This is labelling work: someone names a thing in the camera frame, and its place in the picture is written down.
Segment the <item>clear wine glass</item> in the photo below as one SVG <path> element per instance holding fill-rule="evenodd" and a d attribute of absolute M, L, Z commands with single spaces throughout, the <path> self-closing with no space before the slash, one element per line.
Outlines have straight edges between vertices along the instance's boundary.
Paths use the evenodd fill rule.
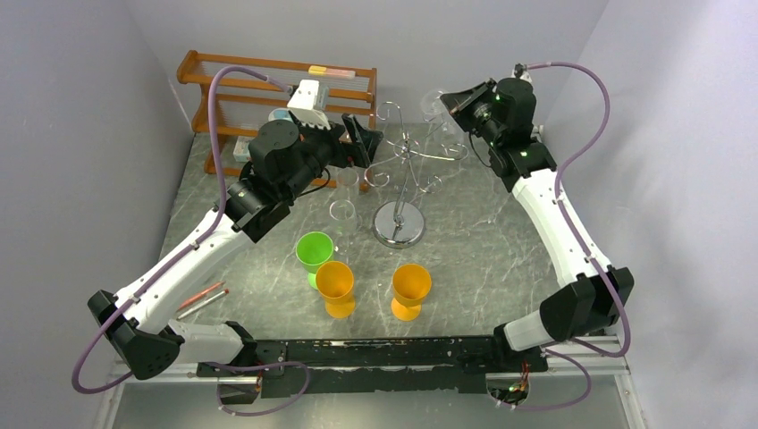
<path fill-rule="evenodd" d="M 463 160 L 468 156 L 464 144 L 464 133 L 451 118 L 447 107 L 441 100 L 446 92 L 442 88 L 433 88 L 420 101 L 423 120 L 431 124 L 428 138 L 442 151 L 445 157 Z"/>

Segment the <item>orange plastic goblet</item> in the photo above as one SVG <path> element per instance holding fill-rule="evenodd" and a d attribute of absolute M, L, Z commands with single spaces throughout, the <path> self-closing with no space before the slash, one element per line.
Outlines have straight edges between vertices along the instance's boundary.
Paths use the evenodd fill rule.
<path fill-rule="evenodd" d="M 354 312 L 354 284 L 354 274 L 343 262 L 330 261 L 317 270 L 316 288 L 324 300 L 324 308 L 329 316 L 344 319 Z"/>
<path fill-rule="evenodd" d="M 432 289 L 431 274 L 418 264 L 400 266 L 392 276 L 392 313 L 403 322 L 416 319 Z"/>

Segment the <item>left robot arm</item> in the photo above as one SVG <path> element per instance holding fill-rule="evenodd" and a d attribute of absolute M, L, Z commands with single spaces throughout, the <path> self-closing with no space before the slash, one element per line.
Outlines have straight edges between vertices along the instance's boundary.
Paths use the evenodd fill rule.
<path fill-rule="evenodd" d="M 295 200 L 328 166 L 368 167 L 383 141 L 379 130 L 351 114 L 326 128 L 295 118 L 267 122 L 248 143 L 240 178 L 201 223 L 157 266 L 115 294 L 100 290 L 88 308 L 138 380 L 173 364 L 219 364 L 248 373 L 258 361 L 257 343 L 240 324 L 187 324 L 175 319 L 179 305 L 220 266 L 259 242 L 287 217 Z"/>

